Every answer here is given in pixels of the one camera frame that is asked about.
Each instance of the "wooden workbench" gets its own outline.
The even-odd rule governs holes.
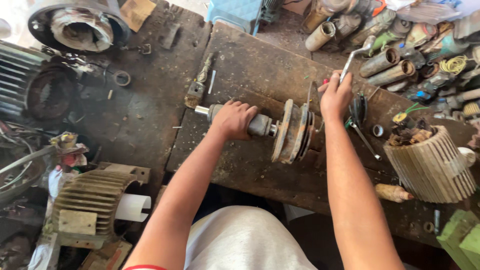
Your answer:
[[[307,100],[310,81],[313,80],[317,86],[332,73],[332,69],[321,63],[275,47],[221,23],[213,27],[204,60],[210,52],[215,54],[212,70],[216,70],[216,77],[212,93],[205,94],[202,105],[223,104],[230,99],[240,100],[258,106],[260,113],[275,120],[282,116],[287,99],[291,98],[301,106]],[[354,92],[369,96],[374,90],[375,87],[360,80],[353,83]],[[321,117],[315,94],[312,95],[310,104],[311,110],[317,114],[315,126],[318,128]],[[370,99],[368,119],[364,127],[368,129],[380,124],[389,131],[392,117],[412,104],[407,99],[379,89]],[[432,124],[446,126],[452,131],[452,139],[458,146],[466,145],[476,132],[473,127],[463,123],[433,118],[430,110],[419,110],[412,115],[423,115]],[[194,114],[191,109],[186,110],[181,125],[166,167],[170,172],[176,171],[208,130],[206,117]],[[397,174],[382,148],[387,136],[376,138],[365,134],[375,151],[383,157],[383,161],[378,162],[355,133],[349,131],[349,135],[372,182],[398,184]],[[329,214],[325,163],[319,169],[314,166],[323,146],[324,133],[321,131],[315,135],[311,150],[304,160],[287,165],[271,162],[273,139],[235,141],[224,147],[212,182]],[[433,222],[433,204],[412,200],[402,204],[383,201],[382,205],[392,233],[439,246],[435,235],[423,230],[425,222]],[[457,207],[456,204],[439,206],[442,212],[441,227]]]

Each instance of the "hand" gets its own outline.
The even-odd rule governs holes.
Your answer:
[[[248,125],[257,111],[257,106],[250,107],[247,103],[229,100],[213,118],[209,131],[219,134],[225,141],[249,140]]]
[[[324,121],[342,121],[345,111],[352,101],[353,75],[351,72],[347,73],[342,84],[338,86],[341,73],[341,70],[334,70],[330,82],[318,88],[319,93],[324,92],[320,102],[320,110]]]

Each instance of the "metal ring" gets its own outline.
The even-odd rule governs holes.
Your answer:
[[[123,75],[123,76],[126,76],[127,77],[127,82],[126,83],[121,83],[118,81],[118,78],[120,75]],[[123,70],[119,70],[117,72],[115,72],[113,75],[113,81],[119,85],[119,86],[127,86],[130,81],[132,80],[132,78],[130,77],[130,74],[128,74],[126,71],[123,71]]]
[[[372,135],[375,136],[375,137],[381,137],[384,135],[384,127],[382,127],[381,125],[374,125],[372,127]]]
[[[430,221],[427,221],[423,224],[423,229],[427,232],[427,233],[431,233],[433,232],[433,230],[435,229],[435,226],[433,223],[431,223]]]

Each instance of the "yellow wire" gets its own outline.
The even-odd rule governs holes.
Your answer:
[[[442,60],[440,61],[440,69],[458,75],[465,69],[467,60],[469,59],[465,55],[456,56],[448,61]]]

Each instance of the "wrench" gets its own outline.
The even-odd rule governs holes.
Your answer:
[[[357,127],[357,125],[354,123],[354,122],[350,122],[350,126],[353,127],[355,129],[355,131],[359,134],[360,138],[363,140],[363,142],[367,145],[368,149],[370,150],[370,152],[372,152],[373,156],[375,156],[375,158],[378,160],[378,161],[381,161],[382,160],[382,157],[380,157],[379,155],[377,155],[375,153],[375,151],[373,150],[372,146],[368,143],[367,139],[365,138],[365,136],[361,133],[359,127]]]

